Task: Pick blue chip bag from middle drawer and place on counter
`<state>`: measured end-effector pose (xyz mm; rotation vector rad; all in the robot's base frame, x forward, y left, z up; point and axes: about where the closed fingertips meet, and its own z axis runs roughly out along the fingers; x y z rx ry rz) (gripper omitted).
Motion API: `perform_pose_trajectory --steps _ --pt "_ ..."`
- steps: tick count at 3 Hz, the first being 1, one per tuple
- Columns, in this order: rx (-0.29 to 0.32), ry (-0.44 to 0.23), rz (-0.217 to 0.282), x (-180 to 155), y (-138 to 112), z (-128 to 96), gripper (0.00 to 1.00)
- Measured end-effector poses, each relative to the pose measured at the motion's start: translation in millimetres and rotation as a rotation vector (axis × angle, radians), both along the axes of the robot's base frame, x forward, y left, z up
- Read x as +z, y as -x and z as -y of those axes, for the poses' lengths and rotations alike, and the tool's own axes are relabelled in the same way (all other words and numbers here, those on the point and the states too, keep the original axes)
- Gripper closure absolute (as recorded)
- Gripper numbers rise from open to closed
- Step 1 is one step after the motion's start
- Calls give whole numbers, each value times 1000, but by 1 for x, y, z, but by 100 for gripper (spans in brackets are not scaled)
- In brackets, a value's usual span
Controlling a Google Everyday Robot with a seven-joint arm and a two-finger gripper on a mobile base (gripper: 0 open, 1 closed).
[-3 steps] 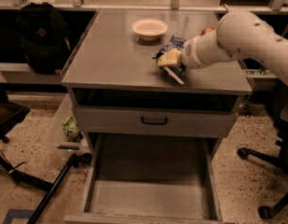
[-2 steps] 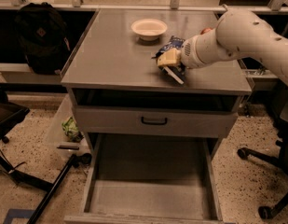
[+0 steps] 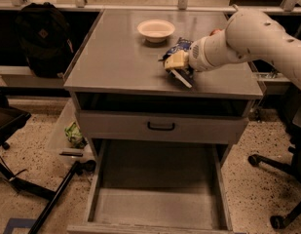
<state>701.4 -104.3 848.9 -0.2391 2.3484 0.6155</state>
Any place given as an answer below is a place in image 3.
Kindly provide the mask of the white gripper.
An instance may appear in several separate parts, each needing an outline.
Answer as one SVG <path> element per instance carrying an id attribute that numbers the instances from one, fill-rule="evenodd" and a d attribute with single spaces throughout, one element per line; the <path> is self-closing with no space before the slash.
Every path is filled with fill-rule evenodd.
<path id="1" fill-rule="evenodd" d="M 186 69 L 189 65 L 196 71 L 204 72 L 233 63 L 235 52 L 228 46 L 224 30 L 205 36 L 193 42 L 188 53 L 180 50 L 164 61 L 165 70 Z"/>

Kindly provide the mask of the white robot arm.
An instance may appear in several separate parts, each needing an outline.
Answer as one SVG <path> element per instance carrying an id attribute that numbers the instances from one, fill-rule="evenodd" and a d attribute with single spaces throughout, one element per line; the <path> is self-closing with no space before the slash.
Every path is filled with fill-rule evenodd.
<path id="1" fill-rule="evenodd" d="M 181 74 L 187 68 L 205 72 L 258 59 L 273 65 L 301 90 L 301 40 L 287 34 L 265 13 L 253 9 L 238 9 L 225 28 L 191 42 L 186 49 L 175 46 L 165 55 L 163 66 L 189 86 Z"/>

